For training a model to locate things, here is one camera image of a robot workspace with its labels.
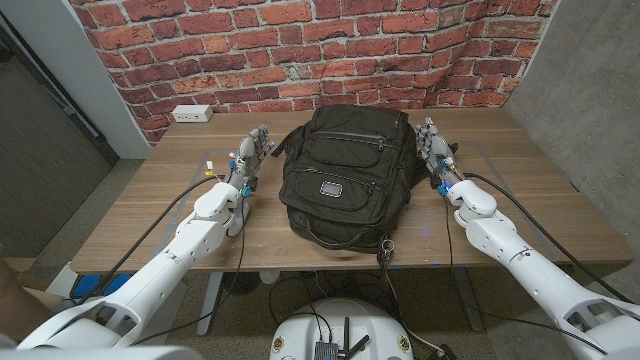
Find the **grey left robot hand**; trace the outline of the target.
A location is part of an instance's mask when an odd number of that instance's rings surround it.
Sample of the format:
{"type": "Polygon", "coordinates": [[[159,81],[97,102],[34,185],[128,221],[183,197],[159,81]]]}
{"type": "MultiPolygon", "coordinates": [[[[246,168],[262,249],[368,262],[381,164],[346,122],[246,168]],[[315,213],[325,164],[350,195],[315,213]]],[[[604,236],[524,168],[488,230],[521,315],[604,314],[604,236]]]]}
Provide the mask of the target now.
{"type": "Polygon", "coordinates": [[[271,152],[274,143],[269,136],[266,125],[251,130],[240,142],[235,155],[227,183],[242,189],[247,182],[257,175],[262,161],[271,152]]]}

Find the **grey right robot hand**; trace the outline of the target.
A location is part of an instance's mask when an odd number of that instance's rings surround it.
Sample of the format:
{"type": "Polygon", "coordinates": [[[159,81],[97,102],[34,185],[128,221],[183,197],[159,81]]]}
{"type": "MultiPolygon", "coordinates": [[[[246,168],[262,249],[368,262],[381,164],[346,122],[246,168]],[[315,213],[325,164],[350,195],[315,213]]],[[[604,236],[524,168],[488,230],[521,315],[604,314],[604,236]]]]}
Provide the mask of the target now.
{"type": "Polygon", "coordinates": [[[417,154],[431,175],[440,176],[455,164],[454,151],[430,117],[425,118],[424,125],[416,126],[415,133],[417,154]]]}

